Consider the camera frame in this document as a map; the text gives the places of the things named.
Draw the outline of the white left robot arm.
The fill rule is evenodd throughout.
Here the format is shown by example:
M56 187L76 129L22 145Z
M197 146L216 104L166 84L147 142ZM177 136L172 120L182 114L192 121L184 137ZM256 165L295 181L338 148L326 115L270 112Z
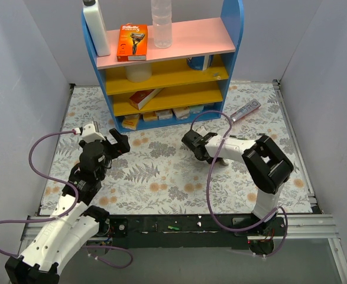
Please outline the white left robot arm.
M130 151L128 137L113 128L112 144L93 123L74 133L82 138L79 162L71 169L49 221L19 256L5 263L11 283L58 283L65 265L88 239L113 231L109 212L91 201L112 161Z

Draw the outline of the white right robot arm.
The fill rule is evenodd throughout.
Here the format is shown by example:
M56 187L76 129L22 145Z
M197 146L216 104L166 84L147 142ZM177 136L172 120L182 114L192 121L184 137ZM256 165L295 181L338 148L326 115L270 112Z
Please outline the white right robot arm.
M257 140L239 140L233 136L189 130L183 136L183 144L195 158L210 164L206 181L206 202L211 218L221 229L241 233L253 230L265 235L273 228L273 220L280 209L278 200L284 184L294 170L292 162L279 146L267 135ZM210 202L210 181L215 163L228 159L244 163L258 188L257 199L251 212L251 224L242 228L229 228L215 216Z

